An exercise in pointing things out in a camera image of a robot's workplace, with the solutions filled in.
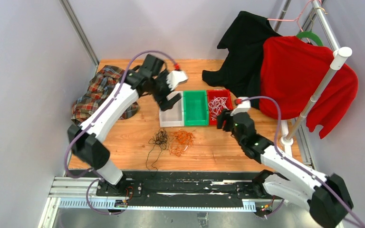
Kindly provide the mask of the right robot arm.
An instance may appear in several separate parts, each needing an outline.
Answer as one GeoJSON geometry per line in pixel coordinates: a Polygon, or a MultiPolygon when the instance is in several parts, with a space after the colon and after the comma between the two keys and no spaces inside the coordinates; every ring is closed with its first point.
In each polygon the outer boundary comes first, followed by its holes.
{"type": "Polygon", "coordinates": [[[335,228],[354,207],[342,177],[328,176],[286,155],[256,132],[248,113],[224,109],[217,116],[217,128],[231,132],[248,158],[274,170],[263,170],[252,180],[257,197],[269,194],[294,203],[324,228],[335,228]]]}

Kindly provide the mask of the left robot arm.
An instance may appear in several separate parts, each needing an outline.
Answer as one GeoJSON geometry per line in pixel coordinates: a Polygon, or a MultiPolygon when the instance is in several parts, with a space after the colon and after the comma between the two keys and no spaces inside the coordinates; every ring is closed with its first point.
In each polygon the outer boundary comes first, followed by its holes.
{"type": "Polygon", "coordinates": [[[122,196],[128,188],[123,172],[111,161],[110,151],[103,145],[109,131],[127,108],[144,95],[152,95],[161,111],[172,109],[182,96],[167,96],[188,81],[176,62],[174,70],[168,71],[162,59],[149,52],[145,54],[143,64],[128,67],[111,94],[87,120],[79,126],[71,125],[67,131],[67,151],[87,163],[115,196],[122,196]]]}

